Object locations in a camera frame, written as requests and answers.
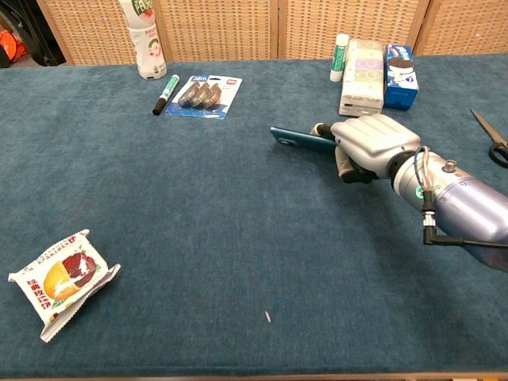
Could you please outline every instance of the floor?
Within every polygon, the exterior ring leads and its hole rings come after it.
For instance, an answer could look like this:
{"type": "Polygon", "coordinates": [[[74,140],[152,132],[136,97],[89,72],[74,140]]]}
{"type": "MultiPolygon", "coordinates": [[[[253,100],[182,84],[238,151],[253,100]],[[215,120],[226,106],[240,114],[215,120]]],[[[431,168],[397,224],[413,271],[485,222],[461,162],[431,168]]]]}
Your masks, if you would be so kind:
{"type": "Polygon", "coordinates": [[[18,68],[18,67],[39,67],[40,65],[32,60],[32,57],[30,54],[27,54],[26,56],[21,57],[17,62],[13,63],[8,67],[9,69],[12,67],[18,68]]]}

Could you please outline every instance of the glue stick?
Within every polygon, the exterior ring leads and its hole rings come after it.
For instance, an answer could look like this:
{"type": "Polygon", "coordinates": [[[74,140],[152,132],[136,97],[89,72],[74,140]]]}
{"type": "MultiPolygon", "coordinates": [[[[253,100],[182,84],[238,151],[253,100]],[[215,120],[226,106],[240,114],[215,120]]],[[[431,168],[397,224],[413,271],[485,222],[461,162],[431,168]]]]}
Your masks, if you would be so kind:
{"type": "Polygon", "coordinates": [[[337,34],[335,39],[335,52],[333,54],[332,70],[330,71],[330,81],[332,82],[340,82],[342,79],[348,42],[348,34],[337,34]]]}

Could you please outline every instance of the plastic wrapper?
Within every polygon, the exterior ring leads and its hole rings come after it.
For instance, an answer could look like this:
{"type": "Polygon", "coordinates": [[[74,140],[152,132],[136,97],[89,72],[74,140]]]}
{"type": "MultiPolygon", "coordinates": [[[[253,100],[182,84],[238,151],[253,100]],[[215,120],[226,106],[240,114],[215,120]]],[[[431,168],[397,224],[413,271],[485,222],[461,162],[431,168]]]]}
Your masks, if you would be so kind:
{"type": "Polygon", "coordinates": [[[210,96],[210,85],[208,83],[203,83],[199,88],[199,92],[190,100],[190,105],[192,107],[200,107],[210,96]]]}
{"type": "Polygon", "coordinates": [[[195,97],[199,92],[199,83],[194,82],[178,99],[178,104],[182,107],[190,106],[191,99],[195,97]]]}
{"type": "Polygon", "coordinates": [[[205,99],[202,103],[203,107],[206,109],[212,107],[213,105],[217,104],[221,100],[221,88],[218,84],[214,84],[212,88],[210,89],[210,96],[205,99]]]}
{"type": "Polygon", "coordinates": [[[9,274],[32,303],[44,323],[40,338],[50,341],[83,303],[120,269],[106,261],[82,230],[48,248],[22,270],[9,274]]]}

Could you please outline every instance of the green marker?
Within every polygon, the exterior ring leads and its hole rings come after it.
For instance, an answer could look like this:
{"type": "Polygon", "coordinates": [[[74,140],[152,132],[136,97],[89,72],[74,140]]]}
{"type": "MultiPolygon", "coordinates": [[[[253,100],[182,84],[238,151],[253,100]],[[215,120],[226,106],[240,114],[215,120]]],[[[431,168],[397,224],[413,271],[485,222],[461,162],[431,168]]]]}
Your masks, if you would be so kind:
{"type": "Polygon", "coordinates": [[[154,115],[160,115],[160,113],[162,113],[162,110],[164,110],[164,107],[166,106],[167,100],[173,93],[176,85],[178,85],[179,80],[180,77],[178,77],[176,74],[171,77],[166,87],[164,88],[164,91],[159,96],[159,99],[157,99],[156,106],[152,110],[154,115]]]}

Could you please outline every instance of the scissors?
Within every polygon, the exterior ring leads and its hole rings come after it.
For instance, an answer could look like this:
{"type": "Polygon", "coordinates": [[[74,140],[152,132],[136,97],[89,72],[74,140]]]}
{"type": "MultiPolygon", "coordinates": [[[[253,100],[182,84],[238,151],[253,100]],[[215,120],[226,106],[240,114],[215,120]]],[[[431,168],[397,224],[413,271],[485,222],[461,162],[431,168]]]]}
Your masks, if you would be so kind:
{"type": "Polygon", "coordinates": [[[504,139],[492,126],[489,124],[484,117],[478,114],[476,111],[471,109],[471,112],[475,116],[476,120],[483,127],[487,135],[492,139],[494,143],[491,145],[489,150],[489,156],[491,159],[504,168],[508,168],[508,142],[504,139]]]}

